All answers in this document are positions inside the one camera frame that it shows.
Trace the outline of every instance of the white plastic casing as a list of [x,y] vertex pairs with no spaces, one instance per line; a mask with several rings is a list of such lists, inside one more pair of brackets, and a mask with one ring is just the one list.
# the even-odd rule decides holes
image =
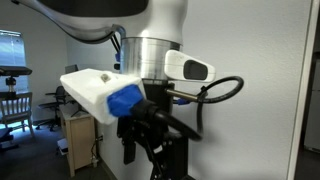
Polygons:
[[60,81],[65,90],[103,124],[111,124],[117,119],[109,112],[106,103],[109,95],[130,84],[138,85],[144,93],[142,80],[139,77],[114,74],[110,71],[85,69],[62,75]]
[[[208,75],[205,80],[191,80],[184,77],[184,65],[188,60],[196,61],[207,67]],[[204,63],[198,59],[175,50],[169,50],[166,53],[164,72],[170,79],[192,82],[212,82],[216,74],[215,68],[210,64]]]

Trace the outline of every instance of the lab room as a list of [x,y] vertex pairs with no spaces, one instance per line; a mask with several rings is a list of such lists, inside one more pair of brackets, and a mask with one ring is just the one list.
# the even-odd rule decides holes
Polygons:
[[320,179],[320,0],[1,0],[1,180]]

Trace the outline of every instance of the silver metal cylinder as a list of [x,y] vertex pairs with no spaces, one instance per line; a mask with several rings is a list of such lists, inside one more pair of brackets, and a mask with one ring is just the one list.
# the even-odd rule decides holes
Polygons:
[[144,79],[168,80],[164,73],[168,50],[181,45],[150,38],[126,38],[121,41],[120,73]]
[[186,99],[186,100],[192,101],[192,102],[198,102],[198,96],[193,95],[193,94],[185,93],[182,91],[176,91],[173,89],[167,89],[166,93],[169,94],[170,96],[183,98],[183,99]]
[[9,86],[9,92],[15,92],[14,85],[8,85]]

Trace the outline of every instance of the white wall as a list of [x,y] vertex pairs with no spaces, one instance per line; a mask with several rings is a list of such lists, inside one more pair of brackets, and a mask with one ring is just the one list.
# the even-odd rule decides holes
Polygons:
[[[204,140],[190,145],[190,174],[197,180],[287,179],[310,5],[311,0],[189,1],[184,52],[214,65],[218,79],[245,80],[237,96],[204,108]],[[93,49],[73,41],[68,39],[70,64],[112,68],[110,43]],[[201,84],[180,87],[196,93]],[[231,88],[222,85],[210,96]],[[175,107],[174,115],[195,127],[195,108]],[[149,179],[152,165],[142,149],[135,163],[122,164],[116,127],[98,127],[105,135],[102,158],[119,180]]]
[[33,120],[52,118],[50,110],[37,108],[38,104],[52,102],[45,93],[54,92],[67,64],[66,34],[40,13],[9,0],[0,1],[0,29],[21,32],[25,44],[27,67],[33,92]]

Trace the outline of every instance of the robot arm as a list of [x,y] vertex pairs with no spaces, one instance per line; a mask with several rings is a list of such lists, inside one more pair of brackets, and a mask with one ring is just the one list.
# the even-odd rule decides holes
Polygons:
[[[198,102],[201,113],[203,103],[232,97],[243,81],[219,80],[196,96],[173,90],[172,79],[212,82],[215,77],[212,66],[179,52],[188,0],[12,1],[39,11],[85,43],[100,43],[119,32],[121,74],[87,69],[62,76],[63,86],[100,122],[110,124],[119,117],[117,134],[125,147],[125,164],[134,161],[138,143],[154,166],[150,179],[193,179],[188,176],[188,138],[198,141],[201,135],[170,115],[172,96]],[[229,80],[239,82],[233,91],[205,99],[208,89]],[[123,92],[132,86],[139,89],[133,99],[133,90],[129,96]],[[180,134],[170,132],[168,126]]]
[[154,38],[182,44],[187,0],[13,0],[44,14],[66,33],[87,43],[121,38]]

